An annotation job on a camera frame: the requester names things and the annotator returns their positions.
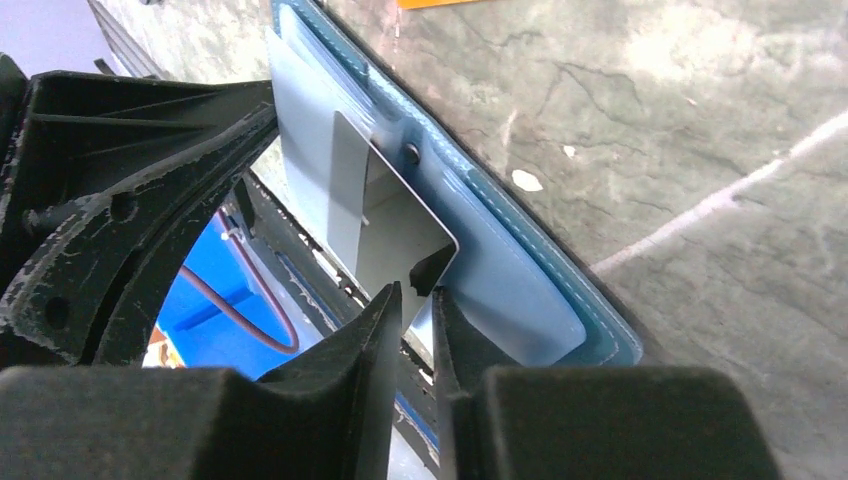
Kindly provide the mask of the silver credit card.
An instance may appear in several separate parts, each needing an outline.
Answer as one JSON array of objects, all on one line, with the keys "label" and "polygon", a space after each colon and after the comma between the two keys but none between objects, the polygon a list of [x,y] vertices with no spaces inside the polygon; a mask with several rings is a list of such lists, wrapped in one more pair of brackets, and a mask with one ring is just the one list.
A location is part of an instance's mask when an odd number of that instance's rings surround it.
[{"label": "silver credit card", "polygon": [[455,257],[458,244],[375,143],[341,112],[333,117],[327,241],[358,289],[372,299],[402,287],[411,327]]}]

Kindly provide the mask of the orange credit card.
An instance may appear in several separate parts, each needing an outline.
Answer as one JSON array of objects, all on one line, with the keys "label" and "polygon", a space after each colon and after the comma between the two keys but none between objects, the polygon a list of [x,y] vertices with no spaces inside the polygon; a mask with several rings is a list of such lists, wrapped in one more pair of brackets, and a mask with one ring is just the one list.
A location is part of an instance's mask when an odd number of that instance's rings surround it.
[{"label": "orange credit card", "polygon": [[454,4],[475,2],[476,0],[397,0],[397,6],[406,10],[433,8]]}]

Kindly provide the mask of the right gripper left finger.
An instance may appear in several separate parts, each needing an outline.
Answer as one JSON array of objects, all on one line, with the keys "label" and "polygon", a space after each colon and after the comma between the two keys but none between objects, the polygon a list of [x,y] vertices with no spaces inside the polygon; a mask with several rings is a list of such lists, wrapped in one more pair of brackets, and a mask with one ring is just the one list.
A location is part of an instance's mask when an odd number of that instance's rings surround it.
[{"label": "right gripper left finger", "polygon": [[5,479],[383,479],[402,289],[251,380],[231,369],[12,367]]}]

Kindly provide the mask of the blue card holder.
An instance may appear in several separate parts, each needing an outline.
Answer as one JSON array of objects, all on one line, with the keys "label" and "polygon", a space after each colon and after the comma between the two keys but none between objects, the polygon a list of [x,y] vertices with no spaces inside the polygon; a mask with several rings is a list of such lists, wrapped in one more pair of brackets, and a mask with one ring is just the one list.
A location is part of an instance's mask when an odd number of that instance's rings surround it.
[{"label": "blue card holder", "polygon": [[[327,241],[336,112],[375,143],[455,237],[457,253],[435,287],[447,289],[504,352],[533,366],[641,360],[641,341],[601,291],[318,5],[275,1],[271,11],[284,203],[349,279]],[[432,301],[431,292],[410,327],[427,355],[434,351]]]}]

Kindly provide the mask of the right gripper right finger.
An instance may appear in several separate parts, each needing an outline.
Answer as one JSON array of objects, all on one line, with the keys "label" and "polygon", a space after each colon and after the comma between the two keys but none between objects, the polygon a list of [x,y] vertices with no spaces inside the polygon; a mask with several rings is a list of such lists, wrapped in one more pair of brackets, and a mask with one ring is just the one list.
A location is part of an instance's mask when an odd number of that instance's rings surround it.
[{"label": "right gripper right finger", "polygon": [[746,398],[699,367],[525,367],[439,288],[443,479],[778,479]]}]

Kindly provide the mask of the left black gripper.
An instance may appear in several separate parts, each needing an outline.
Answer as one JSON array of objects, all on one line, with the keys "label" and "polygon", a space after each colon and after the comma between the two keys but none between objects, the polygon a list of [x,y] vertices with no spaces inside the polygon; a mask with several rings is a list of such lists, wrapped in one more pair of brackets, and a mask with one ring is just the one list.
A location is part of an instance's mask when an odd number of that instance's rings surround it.
[{"label": "left black gripper", "polygon": [[196,239],[277,138],[267,80],[1,58],[1,364],[129,365]]}]

